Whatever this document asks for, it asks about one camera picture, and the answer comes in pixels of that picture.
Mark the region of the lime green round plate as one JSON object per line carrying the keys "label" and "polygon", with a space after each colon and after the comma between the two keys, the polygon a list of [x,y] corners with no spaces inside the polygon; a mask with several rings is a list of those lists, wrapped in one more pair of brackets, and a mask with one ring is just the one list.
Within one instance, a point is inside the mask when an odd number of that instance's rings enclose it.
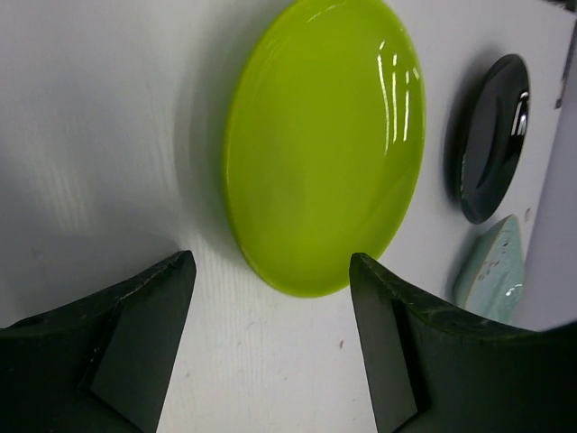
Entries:
{"label": "lime green round plate", "polygon": [[413,198],[426,92],[413,43],[382,1],[297,1],[256,42],[231,101],[226,210],[272,288],[315,298],[380,257]]}

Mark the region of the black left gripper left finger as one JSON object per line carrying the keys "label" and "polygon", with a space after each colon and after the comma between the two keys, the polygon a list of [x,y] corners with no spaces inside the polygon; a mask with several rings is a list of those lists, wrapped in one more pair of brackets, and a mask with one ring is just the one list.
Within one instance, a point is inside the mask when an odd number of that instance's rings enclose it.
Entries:
{"label": "black left gripper left finger", "polygon": [[154,432],[197,268],[180,251],[1,330],[3,432]]}

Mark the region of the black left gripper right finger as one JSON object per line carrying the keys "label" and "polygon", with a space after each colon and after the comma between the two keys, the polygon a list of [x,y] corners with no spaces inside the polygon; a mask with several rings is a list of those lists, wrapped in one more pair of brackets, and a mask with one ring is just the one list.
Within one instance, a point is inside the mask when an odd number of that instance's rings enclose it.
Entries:
{"label": "black left gripper right finger", "polygon": [[477,316],[364,253],[349,277],[378,431],[575,431],[573,323],[530,331]]}

